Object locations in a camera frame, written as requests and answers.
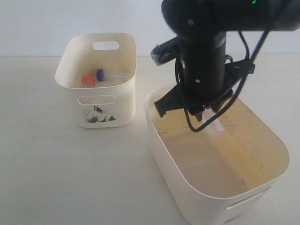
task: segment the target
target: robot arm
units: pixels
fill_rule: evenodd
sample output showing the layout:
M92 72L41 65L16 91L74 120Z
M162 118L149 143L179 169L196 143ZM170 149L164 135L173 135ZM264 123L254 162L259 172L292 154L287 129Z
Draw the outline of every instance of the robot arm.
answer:
M248 74L254 73L254 61L269 32L300 27L300 0L164 0L162 13L177 37L155 47L151 56L157 65L176 59L177 85L155 106L161 117L184 109L194 132L217 119L238 98ZM244 60L233 62L225 54L228 31L239 32L246 48ZM263 31L251 57L242 31ZM194 128L189 115L202 121L203 111L209 108L216 114Z

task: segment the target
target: screw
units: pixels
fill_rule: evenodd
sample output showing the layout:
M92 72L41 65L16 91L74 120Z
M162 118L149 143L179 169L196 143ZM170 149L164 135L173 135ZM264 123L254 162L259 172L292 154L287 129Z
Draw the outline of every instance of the screw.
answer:
M194 21L193 20L188 20L187 22L190 26L193 26L194 25Z

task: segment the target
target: storage bin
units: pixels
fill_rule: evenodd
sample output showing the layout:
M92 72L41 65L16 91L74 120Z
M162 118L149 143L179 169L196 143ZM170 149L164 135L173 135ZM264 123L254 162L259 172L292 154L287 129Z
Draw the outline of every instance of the storage bin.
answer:
M99 69L105 73L101 82L96 80ZM62 87L69 114L77 125L120 127L135 116L135 72L136 44L131 35L83 34L67 45L55 81ZM95 77L92 88L82 85L87 75Z
M219 118L221 132L193 133L183 110L160 118L154 102L171 88L145 100L151 152L186 220L221 225L247 212L286 172L289 152L240 100Z

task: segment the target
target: table surface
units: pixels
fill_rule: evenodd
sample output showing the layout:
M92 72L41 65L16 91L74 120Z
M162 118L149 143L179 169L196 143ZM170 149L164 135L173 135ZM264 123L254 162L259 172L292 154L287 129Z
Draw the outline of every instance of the table surface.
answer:
M68 117L60 58L0 58L0 225L188 225L148 149L146 95L174 64L138 58L136 117L84 129ZM240 96L287 145L291 166L231 225L298 225L300 55L261 55Z

